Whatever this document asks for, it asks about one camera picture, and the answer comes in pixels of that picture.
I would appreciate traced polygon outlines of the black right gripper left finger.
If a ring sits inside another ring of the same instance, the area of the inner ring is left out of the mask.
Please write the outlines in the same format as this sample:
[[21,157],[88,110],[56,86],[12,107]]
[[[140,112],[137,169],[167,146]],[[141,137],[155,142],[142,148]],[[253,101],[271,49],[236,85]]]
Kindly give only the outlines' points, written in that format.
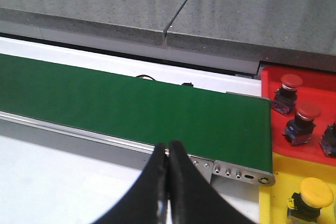
[[166,176],[165,144],[159,143],[132,187],[96,223],[166,223]]

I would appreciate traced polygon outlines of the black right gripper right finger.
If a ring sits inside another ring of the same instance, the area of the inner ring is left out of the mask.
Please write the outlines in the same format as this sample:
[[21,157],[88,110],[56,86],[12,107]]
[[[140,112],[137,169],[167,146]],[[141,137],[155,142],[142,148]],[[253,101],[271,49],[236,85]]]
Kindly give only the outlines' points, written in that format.
[[167,160],[173,223],[253,223],[205,180],[180,141],[170,142]]

